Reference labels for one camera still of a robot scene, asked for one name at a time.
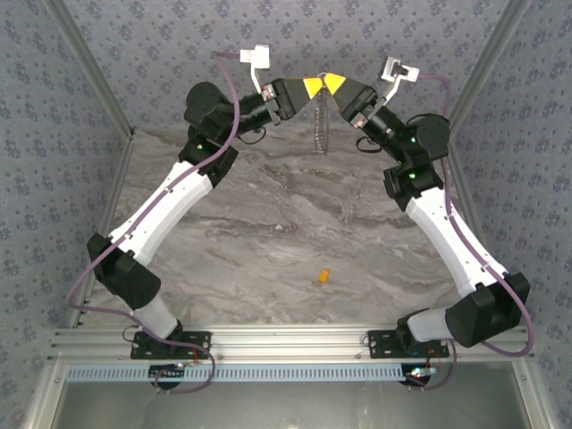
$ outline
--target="gray marble surface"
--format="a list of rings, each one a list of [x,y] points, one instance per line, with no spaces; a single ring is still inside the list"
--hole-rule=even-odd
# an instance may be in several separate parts
[[[149,269],[184,324],[394,323],[457,293],[422,231],[390,200],[385,154],[359,153],[351,128],[332,130],[327,156],[311,130],[270,129],[240,151],[221,184],[182,218]],[[138,131],[114,226],[170,170],[184,130]],[[321,288],[315,281],[331,270]],[[91,304],[126,308],[97,285]],[[121,323],[87,314],[87,325]]]

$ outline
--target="patterned wallpaper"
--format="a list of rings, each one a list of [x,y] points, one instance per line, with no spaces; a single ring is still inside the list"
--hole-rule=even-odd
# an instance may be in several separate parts
[[[452,79],[458,94],[505,0],[67,0],[71,13],[136,127],[185,125],[192,85],[223,77],[212,50],[272,48],[264,81],[336,72],[375,84],[387,55]],[[248,65],[231,63],[241,95]],[[410,116],[439,112],[436,82],[404,85],[392,102]],[[310,107],[295,120],[308,121]]]
[[[572,427],[572,4],[534,2],[456,138],[489,248],[531,281],[536,349]]]
[[[19,427],[42,350],[67,323],[122,152],[40,0],[0,2],[0,427]]]

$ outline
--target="small orange object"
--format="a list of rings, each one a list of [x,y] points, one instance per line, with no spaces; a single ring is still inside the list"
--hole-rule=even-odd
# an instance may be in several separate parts
[[[330,268],[325,268],[320,273],[320,277],[318,277],[318,281],[320,283],[326,283],[328,281],[328,277],[330,277]]]

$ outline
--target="mounting plate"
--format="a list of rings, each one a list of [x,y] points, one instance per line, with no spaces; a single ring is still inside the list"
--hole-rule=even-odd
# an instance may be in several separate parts
[[[441,345],[438,340],[428,341],[420,344],[416,353],[406,353],[401,347],[400,341],[393,331],[368,331],[368,348],[371,359],[395,359],[395,358],[436,358],[429,349],[437,352],[441,358],[449,357],[449,347],[447,344]]]
[[[183,331],[180,338],[174,341],[189,342],[196,344],[207,350],[211,349],[212,333],[209,331]],[[190,360],[195,357],[193,349],[185,347],[168,346],[156,340],[153,340],[144,332],[137,332],[133,337],[133,344],[131,345],[131,359],[133,360],[157,360],[157,359],[176,359],[176,360]],[[207,360],[206,353],[197,350],[198,360]]]

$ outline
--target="spring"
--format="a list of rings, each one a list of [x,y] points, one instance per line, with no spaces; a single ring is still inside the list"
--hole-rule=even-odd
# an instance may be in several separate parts
[[[317,94],[314,110],[314,148],[318,154],[328,153],[330,123],[328,118],[328,91],[324,86]]]

